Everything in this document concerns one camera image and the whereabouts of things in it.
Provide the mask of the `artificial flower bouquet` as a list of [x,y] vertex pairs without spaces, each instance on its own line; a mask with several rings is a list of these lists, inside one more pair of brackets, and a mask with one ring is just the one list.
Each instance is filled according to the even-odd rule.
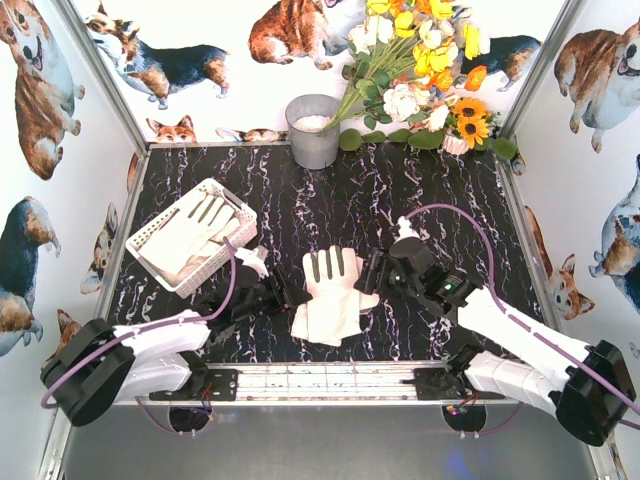
[[347,45],[346,87],[326,129],[357,118],[371,130],[422,122],[455,87],[456,69],[489,53],[491,39],[459,1],[368,1]]

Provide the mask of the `white perforated storage basket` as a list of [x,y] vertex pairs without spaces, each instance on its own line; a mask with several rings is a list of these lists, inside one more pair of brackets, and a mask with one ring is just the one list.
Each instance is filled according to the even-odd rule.
[[167,291],[185,299],[231,258],[224,242],[246,246],[257,235],[257,213],[207,178],[126,241],[127,251]]

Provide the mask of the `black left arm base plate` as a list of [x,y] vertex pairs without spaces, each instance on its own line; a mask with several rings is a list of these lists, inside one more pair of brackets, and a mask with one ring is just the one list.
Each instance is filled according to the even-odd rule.
[[195,401],[208,398],[212,401],[234,401],[239,384],[239,371],[230,368],[213,368],[194,352],[180,352],[177,357],[190,371],[189,377],[179,389],[167,388],[149,394],[152,401]]

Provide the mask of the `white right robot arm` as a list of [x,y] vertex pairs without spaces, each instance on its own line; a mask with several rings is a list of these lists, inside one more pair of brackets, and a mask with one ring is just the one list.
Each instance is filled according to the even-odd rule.
[[489,288],[461,270],[447,270],[415,236],[375,249],[357,290],[412,298],[430,314],[479,334],[512,354],[501,358],[466,346],[448,363],[475,391],[500,394],[553,416],[579,441],[601,446],[636,399],[622,352],[570,338],[497,304]]

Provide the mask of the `white glove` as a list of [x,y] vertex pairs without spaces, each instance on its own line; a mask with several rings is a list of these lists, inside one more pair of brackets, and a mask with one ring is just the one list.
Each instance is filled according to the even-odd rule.
[[303,256],[307,291],[312,299],[335,298],[353,293],[358,279],[357,256],[352,248],[331,246]]
[[139,253],[157,270],[177,275],[204,245],[234,219],[235,210],[222,196],[205,193],[177,209],[156,230]]

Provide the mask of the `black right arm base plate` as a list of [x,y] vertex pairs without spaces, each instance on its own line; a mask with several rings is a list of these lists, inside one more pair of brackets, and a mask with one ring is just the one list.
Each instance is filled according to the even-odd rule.
[[471,361],[480,353],[480,347],[465,345],[454,357],[440,367],[421,367],[412,370],[413,376],[400,381],[403,385],[411,385],[418,400],[465,400],[477,395],[479,400],[498,400],[504,396],[488,391],[478,390],[471,385],[465,376]]

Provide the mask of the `aluminium front rail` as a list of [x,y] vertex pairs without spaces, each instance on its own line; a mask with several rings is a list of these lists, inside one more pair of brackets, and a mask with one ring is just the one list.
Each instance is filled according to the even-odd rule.
[[440,367],[443,361],[383,361],[334,363],[264,363],[211,364],[213,368],[239,371],[234,401],[152,401],[149,394],[140,396],[156,406],[337,406],[403,405],[427,402],[442,404],[448,400],[418,400],[411,385],[400,383],[421,367]]

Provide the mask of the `sunflower pot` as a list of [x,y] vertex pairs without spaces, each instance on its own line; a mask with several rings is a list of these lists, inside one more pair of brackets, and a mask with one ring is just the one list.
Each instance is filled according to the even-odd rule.
[[500,126],[501,114],[473,97],[448,100],[441,149],[460,156],[470,150],[484,151],[492,143]]

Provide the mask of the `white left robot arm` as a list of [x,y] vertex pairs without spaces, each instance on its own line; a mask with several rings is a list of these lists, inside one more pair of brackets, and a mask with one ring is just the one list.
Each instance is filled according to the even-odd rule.
[[176,315],[131,326],[93,319],[41,370],[42,404],[60,408],[80,427],[121,401],[194,400],[215,387],[198,350],[252,317],[279,315],[310,298],[280,269],[260,278],[241,267],[216,292]]

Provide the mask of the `grey metal bucket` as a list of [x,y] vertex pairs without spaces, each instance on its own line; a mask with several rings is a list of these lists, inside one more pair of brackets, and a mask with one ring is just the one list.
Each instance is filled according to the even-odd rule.
[[340,103],[325,94],[294,98],[285,109],[295,162],[308,170],[321,170],[337,157],[340,124],[333,122]]

